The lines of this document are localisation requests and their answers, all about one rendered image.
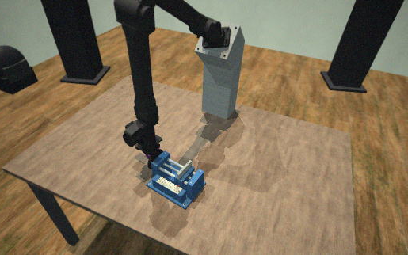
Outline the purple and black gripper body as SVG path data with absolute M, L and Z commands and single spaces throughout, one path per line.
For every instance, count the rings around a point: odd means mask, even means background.
M 160 142 L 162 141 L 162 137 L 156 135 L 155 133 L 151 136 L 145 136 L 143 139 L 143 146 L 139 145 L 138 143 L 135 145 L 137 150 L 143 151 L 144 154 L 152 154 L 157 148 L 160 147 Z

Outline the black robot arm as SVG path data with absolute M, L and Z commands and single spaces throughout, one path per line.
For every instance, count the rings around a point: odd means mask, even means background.
M 134 110 L 137 120 L 127 124 L 123 134 L 124 141 L 130 147 L 137 143 L 144 147 L 143 139 L 155 133 L 154 126 L 159 118 L 153 92 L 149 46 L 149 35 L 155 31 L 155 6 L 191 26 L 190 32 L 197 38 L 203 37 L 203 48 L 226 48 L 230 45 L 230 27 L 221 27 L 219 21 L 205 17 L 184 0 L 114 0 L 116 21 L 122 24 L 127 41 L 135 91 Z

